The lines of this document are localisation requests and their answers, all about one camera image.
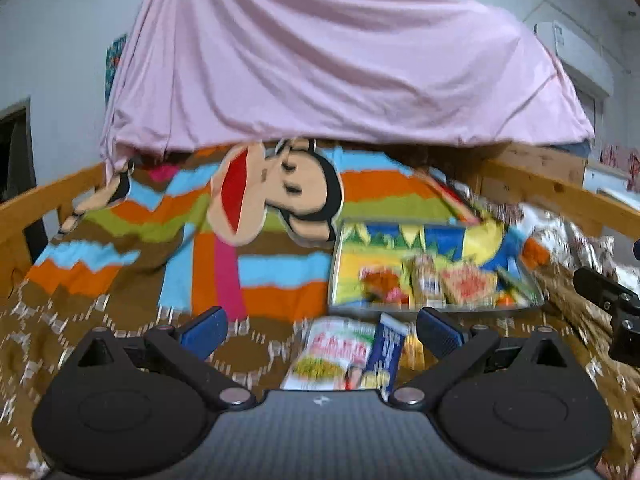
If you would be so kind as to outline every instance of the white air conditioner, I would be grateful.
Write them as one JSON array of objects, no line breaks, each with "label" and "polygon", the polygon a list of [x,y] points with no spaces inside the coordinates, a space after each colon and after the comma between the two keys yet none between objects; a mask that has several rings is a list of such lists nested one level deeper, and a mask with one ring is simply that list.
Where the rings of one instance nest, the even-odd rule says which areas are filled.
[{"label": "white air conditioner", "polygon": [[562,61],[576,87],[596,99],[613,95],[613,73],[586,41],[558,22],[539,23],[535,31],[542,44]]}]

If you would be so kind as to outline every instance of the wooden bed frame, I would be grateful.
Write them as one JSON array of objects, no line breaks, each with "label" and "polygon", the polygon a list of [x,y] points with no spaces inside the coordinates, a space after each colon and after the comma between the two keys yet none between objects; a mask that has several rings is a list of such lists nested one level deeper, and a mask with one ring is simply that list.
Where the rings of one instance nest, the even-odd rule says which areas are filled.
[{"label": "wooden bed frame", "polygon": [[[529,202],[571,219],[586,234],[597,236],[603,226],[633,240],[640,238],[640,212],[575,184],[518,168],[500,160],[460,156],[443,162],[442,169],[499,202]],[[495,182],[502,183],[502,188]],[[0,298],[8,297],[33,264],[24,237],[25,227],[50,211],[63,222],[73,211],[73,200],[104,185],[104,167],[98,164],[60,180],[39,186],[0,205]]]}]

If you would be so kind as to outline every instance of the black disc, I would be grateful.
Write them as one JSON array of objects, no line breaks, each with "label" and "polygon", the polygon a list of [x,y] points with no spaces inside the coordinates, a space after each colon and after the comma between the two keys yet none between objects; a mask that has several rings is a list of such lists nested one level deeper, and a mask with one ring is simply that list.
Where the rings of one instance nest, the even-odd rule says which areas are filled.
[{"label": "black disc", "polygon": [[610,436],[609,412],[596,389],[555,367],[463,381],[442,399],[438,419],[463,454],[519,475],[594,463]]},{"label": "black disc", "polygon": [[33,433],[56,468],[132,478],[178,462],[204,437],[196,391],[159,374],[86,368],[57,383],[33,415]]}]

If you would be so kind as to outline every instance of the blue snack package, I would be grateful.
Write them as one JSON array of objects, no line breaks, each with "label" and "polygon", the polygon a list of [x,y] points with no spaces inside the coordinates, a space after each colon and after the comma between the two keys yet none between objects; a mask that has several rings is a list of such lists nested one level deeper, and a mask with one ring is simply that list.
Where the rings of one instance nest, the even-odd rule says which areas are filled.
[{"label": "blue snack package", "polygon": [[394,388],[400,356],[409,326],[389,314],[380,315],[373,347],[360,381],[360,389],[380,390],[387,400]]}]

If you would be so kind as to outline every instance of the silver bolt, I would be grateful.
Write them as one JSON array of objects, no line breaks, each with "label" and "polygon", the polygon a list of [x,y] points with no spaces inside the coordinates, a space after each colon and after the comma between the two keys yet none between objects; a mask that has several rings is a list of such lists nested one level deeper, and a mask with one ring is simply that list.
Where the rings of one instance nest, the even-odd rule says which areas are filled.
[{"label": "silver bolt", "polygon": [[411,406],[412,404],[418,404],[418,402],[424,399],[424,392],[418,388],[406,386],[394,391],[394,399]]},{"label": "silver bolt", "polygon": [[220,393],[220,400],[231,406],[237,406],[251,399],[251,392],[244,388],[227,388]]}]

